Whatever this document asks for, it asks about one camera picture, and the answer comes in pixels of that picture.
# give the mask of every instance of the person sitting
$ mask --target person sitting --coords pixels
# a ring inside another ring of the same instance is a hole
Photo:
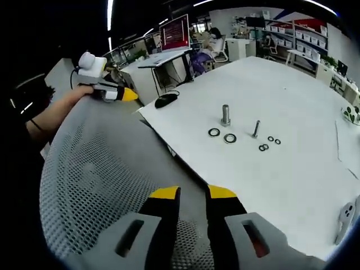
[[[219,29],[211,28],[209,34],[209,43],[191,58],[194,71],[200,75],[206,72],[203,63],[217,57],[224,45]]]
[[[275,42],[270,35],[266,35],[262,40],[261,55],[262,58],[266,58],[270,55],[270,47],[275,47]]]

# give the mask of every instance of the computer screen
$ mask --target computer screen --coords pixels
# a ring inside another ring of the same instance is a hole
[[[161,49],[168,50],[179,47],[189,47],[188,16],[183,15],[160,27]]]
[[[346,76],[348,72],[348,66],[339,60],[337,62],[337,72],[339,72],[342,76]]]
[[[246,17],[245,20],[248,27],[265,27],[264,17]]]

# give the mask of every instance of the black computer mouse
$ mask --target black computer mouse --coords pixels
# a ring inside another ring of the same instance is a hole
[[[178,99],[177,94],[172,94],[172,93],[164,94],[155,101],[155,108],[158,109],[158,108],[165,107],[167,104],[169,104],[177,99]]]

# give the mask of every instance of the ceiling light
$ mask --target ceiling light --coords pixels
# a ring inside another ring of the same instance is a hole
[[[210,1],[214,1],[214,0],[205,0],[205,1],[202,1],[202,2],[200,2],[200,3],[194,4],[193,6],[196,7],[196,6],[198,6],[198,5],[201,5],[201,4],[210,2]]]
[[[166,22],[166,21],[168,21],[168,20],[169,20],[169,19],[165,19],[165,20],[159,22],[159,25],[160,25],[160,24],[163,24],[164,22]]]
[[[111,46],[111,38],[108,38],[107,40],[109,41],[109,49],[112,51],[113,48],[112,48],[112,46]]]
[[[26,110],[28,109],[28,107],[30,107],[32,104],[33,104],[33,103],[28,104],[28,106],[26,106],[25,109],[23,109],[20,114],[23,114],[24,111],[26,111]]]
[[[107,31],[111,30],[111,16],[113,15],[113,1],[107,0]]]
[[[314,5],[317,5],[317,6],[319,6],[319,7],[322,7],[322,8],[324,8],[324,9],[326,9],[328,12],[331,12],[332,14],[334,14],[335,16],[337,16],[337,13],[336,13],[334,10],[332,10],[332,9],[324,6],[323,4],[317,3],[317,2],[312,1],[312,0],[304,0],[304,1],[309,2],[309,3],[311,3],[311,4],[314,4]]]
[[[150,33],[151,31],[153,31],[153,28],[151,28],[149,31],[147,31],[144,35],[143,35],[143,37],[144,36],[146,36],[148,33]]]

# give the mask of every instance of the screw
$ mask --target screw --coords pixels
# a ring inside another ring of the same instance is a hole
[[[223,118],[221,119],[221,125],[228,127],[231,123],[229,105],[223,105]]]
[[[260,120],[256,121],[256,127],[255,127],[255,131],[254,131],[254,134],[253,134],[253,138],[258,137],[259,127],[260,127]]]

